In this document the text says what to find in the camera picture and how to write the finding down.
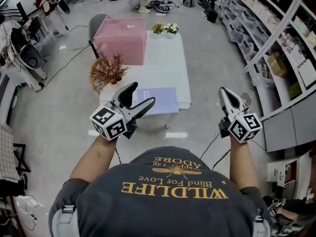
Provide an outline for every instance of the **white flowers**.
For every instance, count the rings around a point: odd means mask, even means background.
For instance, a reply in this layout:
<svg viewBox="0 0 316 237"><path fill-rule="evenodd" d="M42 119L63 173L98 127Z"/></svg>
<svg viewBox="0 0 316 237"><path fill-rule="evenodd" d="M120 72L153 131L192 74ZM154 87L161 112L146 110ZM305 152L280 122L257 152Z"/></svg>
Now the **white flowers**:
<svg viewBox="0 0 316 237"><path fill-rule="evenodd" d="M179 27L176 23L169 23L165 26L168 33L176 34L179 31Z"/></svg>

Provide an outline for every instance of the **white table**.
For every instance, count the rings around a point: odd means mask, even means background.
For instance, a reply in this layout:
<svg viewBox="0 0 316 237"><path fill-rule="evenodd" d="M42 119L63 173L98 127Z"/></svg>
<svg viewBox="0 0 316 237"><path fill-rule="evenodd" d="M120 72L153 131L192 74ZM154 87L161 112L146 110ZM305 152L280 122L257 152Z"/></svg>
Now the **white table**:
<svg viewBox="0 0 316 237"><path fill-rule="evenodd" d="M121 87L138 82L137 89L175 87L179 109L188 109L191 105L190 85L182 38L178 33L174 39L152 38L147 31L147 45L144 64L130 66L122 81L106 86L100 93L100 104L111 101L114 93ZM137 102L136 92L133 103Z"/></svg>

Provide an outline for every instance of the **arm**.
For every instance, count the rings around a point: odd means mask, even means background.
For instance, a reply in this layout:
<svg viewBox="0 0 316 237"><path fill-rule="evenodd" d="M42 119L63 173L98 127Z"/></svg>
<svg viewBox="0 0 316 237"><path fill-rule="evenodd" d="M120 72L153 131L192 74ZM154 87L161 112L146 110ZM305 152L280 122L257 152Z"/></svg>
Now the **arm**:
<svg viewBox="0 0 316 237"><path fill-rule="evenodd" d="M70 178L83 179L89 183L95 181L109 169L116 145L116 139L107 141L99 135L80 159Z"/></svg>
<svg viewBox="0 0 316 237"><path fill-rule="evenodd" d="M259 179L248 144L240 144L232 135L230 180L239 190L246 187L259 188Z"/></svg>

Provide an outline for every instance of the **pants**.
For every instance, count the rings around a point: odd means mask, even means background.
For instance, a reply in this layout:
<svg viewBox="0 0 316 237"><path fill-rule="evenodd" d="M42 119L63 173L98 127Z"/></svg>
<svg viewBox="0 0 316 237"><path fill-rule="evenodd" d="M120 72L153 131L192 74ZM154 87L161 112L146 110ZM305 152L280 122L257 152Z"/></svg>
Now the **pants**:
<svg viewBox="0 0 316 237"><path fill-rule="evenodd" d="M136 7L146 7L147 5L149 5L151 0L129 0L128 4L132 7L132 8L136 8Z"/></svg>

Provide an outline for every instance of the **blue notebook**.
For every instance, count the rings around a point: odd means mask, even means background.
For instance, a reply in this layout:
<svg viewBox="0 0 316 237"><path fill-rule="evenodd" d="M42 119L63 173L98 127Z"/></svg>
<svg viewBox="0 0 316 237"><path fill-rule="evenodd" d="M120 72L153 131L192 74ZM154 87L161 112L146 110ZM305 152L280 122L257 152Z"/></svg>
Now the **blue notebook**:
<svg viewBox="0 0 316 237"><path fill-rule="evenodd" d="M145 114L164 115L179 113L179 106L176 94L176 88L152 88L137 90L137 104L143 102L149 97L155 97L155 105Z"/></svg>

